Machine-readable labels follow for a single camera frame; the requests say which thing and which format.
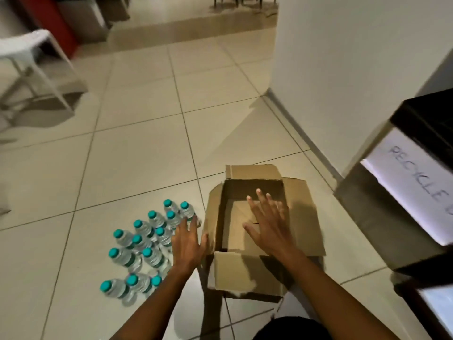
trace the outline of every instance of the white stool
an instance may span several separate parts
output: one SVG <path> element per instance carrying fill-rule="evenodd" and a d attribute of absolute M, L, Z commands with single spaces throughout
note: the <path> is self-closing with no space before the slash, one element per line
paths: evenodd
<path fill-rule="evenodd" d="M 0 39 L 0 58 L 8 58 L 13 63 L 14 68 L 19 73 L 20 77 L 26 83 L 27 87 L 30 89 L 31 93 L 34 97 L 37 96 L 36 92 L 33 90 L 31 85 L 28 83 L 26 79 L 24 79 L 25 75 L 22 70 L 20 70 L 17 61 L 22 61 L 30 67 L 48 84 L 51 91 L 54 95 L 60 100 L 63 106 L 70 112 L 74 112 L 71 106 L 66 102 L 63 98 L 63 95 L 58 91 L 58 89 L 53 85 L 50 79 L 46 76 L 46 74 L 42 71 L 42 69 L 36 64 L 33 56 L 33 49 L 38 47 L 45 41 L 49 40 L 52 46 L 55 48 L 57 53 L 60 55 L 62 59 L 64 59 L 69 66 L 71 67 L 72 72 L 74 75 L 83 82 L 80 76 L 77 74 L 74 66 L 72 65 L 69 58 L 65 55 L 63 50 L 61 49 L 58 42 L 55 40 L 54 36 L 48 31 L 44 29 L 39 29 L 28 34 L 24 34 L 22 36 L 17 37 L 9 37 L 9 38 L 2 38 Z"/>

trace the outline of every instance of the cardboard box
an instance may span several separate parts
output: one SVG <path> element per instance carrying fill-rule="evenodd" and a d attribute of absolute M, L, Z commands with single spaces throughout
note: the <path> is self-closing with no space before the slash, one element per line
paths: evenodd
<path fill-rule="evenodd" d="M 307 183 L 281 177 L 274 165 L 227 165 L 226 175 L 225 182 L 209 194 L 204 220 L 203 232 L 209 234 L 210 244 L 210 255 L 204 265 L 208 287 L 283 296 L 290 277 L 277 260 L 255 245 L 242 227 L 242 223 L 250 222 L 259 230 L 246 197 L 257 200 L 256 189 L 261 188 L 287 205 L 286 219 L 297 247 L 309 257 L 323 257 L 323 238 Z"/>

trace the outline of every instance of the cardboard box flap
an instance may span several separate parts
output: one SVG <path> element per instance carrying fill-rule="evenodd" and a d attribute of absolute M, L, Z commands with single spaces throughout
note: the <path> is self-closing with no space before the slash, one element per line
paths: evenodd
<path fill-rule="evenodd" d="M 219 204 L 222 198 L 223 183 L 218 184 L 209 192 L 206 214 L 203 222 L 203 233 L 209 236 L 209 253 L 215 249 L 217 221 L 219 217 Z"/>
<path fill-rule="evenodd" d="M 247 165 L 247 166 L 226 166 L 227 179 L 251 180 L 280 180 L 280 175 L 275 165 Z"/>
<path fill-rule="evenodd" d="M 296 245 L 309 257 L 326 255 L 318 213 L 304 180 L 282 178 L 289 208 L 291 232 Z"/>
<path fill-rule="evenodd" d="M 283 281 L 283 270 L 278 262 L 269 257 L 267 259 L 269 260 L 264 263 L 260 257 L 256 256 L 234 252 L 214 252 L 216 290 L 283 296 L 287 291 L 286 287 L 275 277 Z"/>

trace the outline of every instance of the stool leg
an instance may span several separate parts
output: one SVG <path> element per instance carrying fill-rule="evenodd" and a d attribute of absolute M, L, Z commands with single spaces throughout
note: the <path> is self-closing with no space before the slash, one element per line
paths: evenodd
<path fill-rule="evenodd" d="M 38 96 L 37 93 L 31 87 L 30 82 L 28 82 L 27 77 L 25 76 L 24 72 L 20 69 L 19 64 L 17 64 L 17 62 L 14 58 L 10 58 L 10 60 L 11 60 L 11 63 L 13 63 L 13 66 L 17 70 L 17 73 L 19 74 L 22 81 L 24 81 L 24 83 L 27 85 L 28 89 L 30 89 L 30 92 L 33 95 L 33 97 L 37 97 Z"/>
<path fill-rule="evenodd" d="M 49 78 L 47 77 L 47 75 L 41 70 L 40 67 L 37 66 L 36 63 L 33 63 L 31 65 L 31 67 L 33 68 L 33 70 L 39 75 L 41 76 L 41 78 L 44 80 L 44 82 L 47 83 L 47 85 L 50 87 L 50 89 L 52 90 L 52 92 L 54 93 L 54 95 L 58 98 L 58 100 L 60 100 L 60 102 L 63 104 L 63 106 L 68 110 L 70 111 L 71 113 L 74 113 L 74 110 L 72 109 L 71 106 L 69 106 L 69 104 L 66 102 L 66 100 L 63 98 L 63 95 L 60 93 L 60 91 L 54 86 L 54 84 L 52 83 L 52 81 L 49 80 Z"/>
<path fill-rule="evenodd" d="M 71 68 L 71 71 L 72 73 L 76 76 L 76 78 L 83 84 L 83 86 L 85 88 L 87 88 L 87 84 L 85 83 L 85 81 L 80 77 L 80 75 L 77 73 L 76 69 L 74 68 L 74 66 L 72 65 L 72 62 L 69 60 L 69 58 L 66 56 L 66 54 L 64 53 L 63 49 L 61 49 L 60 47 L 60 44 L 58 44 L 57 40 L 55 39 L 55 37 L 50 34 L 50 37 L 49 37 L 49 40 L 50 40 L 50 43 L 52 44 L 52 46 L 54 47 L 54 49 L 57 51 L 57 53 L 60 55 L 60 57 L 62 59 L 64 59 L 66 61 L 66 63 L 69 65 L 69 67 Z"/>

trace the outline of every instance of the baseboard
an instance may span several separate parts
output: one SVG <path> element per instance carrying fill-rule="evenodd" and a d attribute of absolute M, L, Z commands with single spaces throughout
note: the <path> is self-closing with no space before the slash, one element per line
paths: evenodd
<path fill-rule="evenodd" d="M 285 116 L 285 118 L 290 122 L 290 124 L 296 129 L 297 133 L 302 137 L 302 139 L 307 143 L 310 147 L 310 150 L 318 157 L 318 159 L 322 162 L 322 164 L 327 168 L 327 170 L 333 175 L 333 177 L 338 181 L 341 182 L 344 178 L 342 175 L 332 166 L 330 161 L 324 154 L 319 150 L 318 147 L 313 143 L 310 137 L 307 136 L 305 131 L 302 130 L 300 125 L 294 120 L 294 118 L 289 114 L 288 110 L 283 106 L 280 100 L 275 96 L 274 92 L 271 88 L 269 88 L 266 92 L 266 96 L 269 97 L 272 102 L 279 108 L 280 112 Z"/>

